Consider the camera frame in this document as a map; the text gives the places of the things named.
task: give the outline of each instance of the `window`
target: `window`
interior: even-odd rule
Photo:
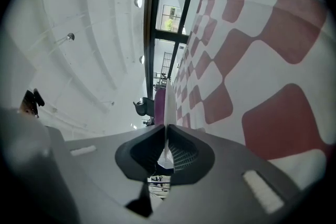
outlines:
[[[181,20],[181,9],[179,7],[173,7],[169,5],[163,5],[161,30],[170,32],[177,32],[178,26]]]

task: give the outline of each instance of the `checkered wall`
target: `checkered wall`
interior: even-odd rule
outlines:
[[[307,187],[336,142],[335,40],[323,0],[200,0],[177,124],[242,143]]]

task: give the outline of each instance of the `ceiling light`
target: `ceiling light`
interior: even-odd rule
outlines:
[[[74,35],[73,33],[69,33],[69,34],[67,35],[67,40],[68,40],[68,41],[74,41],[74,40],[75,40],[75,35]]]
[[[145,56],[144,56],[144,55],[141,56],[141,57],[139,58],[139,61],[140,61],[140,63],[144,64],[144,63],[145,63]]]
[[[138,8],[141,8],[141,6],[142,6],[142,0],[134,0],[134,4],[135,4],[135,6],[137,6]]]

